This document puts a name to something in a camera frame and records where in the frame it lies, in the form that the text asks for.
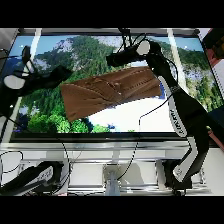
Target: brown towel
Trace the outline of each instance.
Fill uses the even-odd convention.
[[[133,67],[62,84],[69,121],[90,116],[110,106],[160,96],[160,81],[148,66]]]

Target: folded cloth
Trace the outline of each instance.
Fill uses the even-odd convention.
[[[143,98],[160,96],[160,81],[148,66],[132,67],[60,86],[69,121]]]

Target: green forest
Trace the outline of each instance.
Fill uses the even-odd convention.
[[[35,56],[35,59],[45,60],[49,68],[40,72],[51,72],[58,65],[63,65],[73,71],[72,76],[66,81],[71,82],[90,76],[105,74],[127,66],[114,68],[107,65],[106,56],[112,53],[116,47],[100,43],[90,36],[78,36],[69,38],[72,42],[71,52],[57,52],[58,49]],[[163,54],[173,60],[170,45],[159,42]],[[187,69],[199,67],[203,71],[210,72],[209,65],[203,52],[186,51],[178,48],[181,62],[186,64]],[[223,104],[217,85],[209,75],[201,80],[186,79],[190,95],[196,98],[208,111]],[[59,86],[53,90],[37,90],[33,94],[22,98],[20,108],[28,107],[28,129],[35,133],[97,133],[110,132],[108,127],[93,126],[88,118],[69,122],[66,118],[64,103]],[[33,109],[38,113],[32,115]]]

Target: mountain image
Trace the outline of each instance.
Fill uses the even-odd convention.
[[[171,46],[161,41],[158,43],[164,56],[173,61]],[[129,64],[114,68],[107,65],[106,56],[116,52],[120,45],[121,37],[75,36],[59,41],[50,51],[35,55],[33,63],[40,73],[51,72],[58,65],[63,65],[73,71],[72,76],[66,81],[72,82],[133,66]],[[204,52],[178,48],[178,53],[189,94],[207,111],[221,106],[222,97]],[[175,69],[172,65],[171,70],[174,74]],[[162,94],[164,99],[164,88],[162,88]],[[53,90],[37,90],[23,97],[20,113],[27,116],[28,129],[36,133],[95,133],[116,130],[112,123],[92,124],[89,118],[69,122],[59,87]]]

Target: screen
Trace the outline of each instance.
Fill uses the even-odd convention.
[[[164,56],[174,61],[168,37],[148,36],[148,39],[158,42]],[[18,36],[10,55],[21,55],[23,47],[31,46],[32,40],[32,36]],[[179,74],[180,86],[208,112],[221,106],[222,96],[199,39],[175,37],[175,42],[183,71]],[[121,44],[121,36],[41,36],[33,63],[40,73],[51,72],[58,65],[72,70],[73,74],[66,83],[122,68],[147,66],[146,62],[134,62],[118,68],[108,66],[106,56],[117,52]],[[15,68],[21,69],[21,66],[21,58],[8,59],[2,75],[13,72]],[[172,65],[171,71],[176,77]],[[14,131],[20,133],[28,128],[34,133],[174,132],[169,119],[168,103],[142,118],[139,127],[140,116],[166,100],[162,84],[160,88],[162,94],[159,97],[110,107],[73,122],[66,118],[59,87],[53,90],[37,90],[22,98],[17,122],[23,128],[15,127]]]

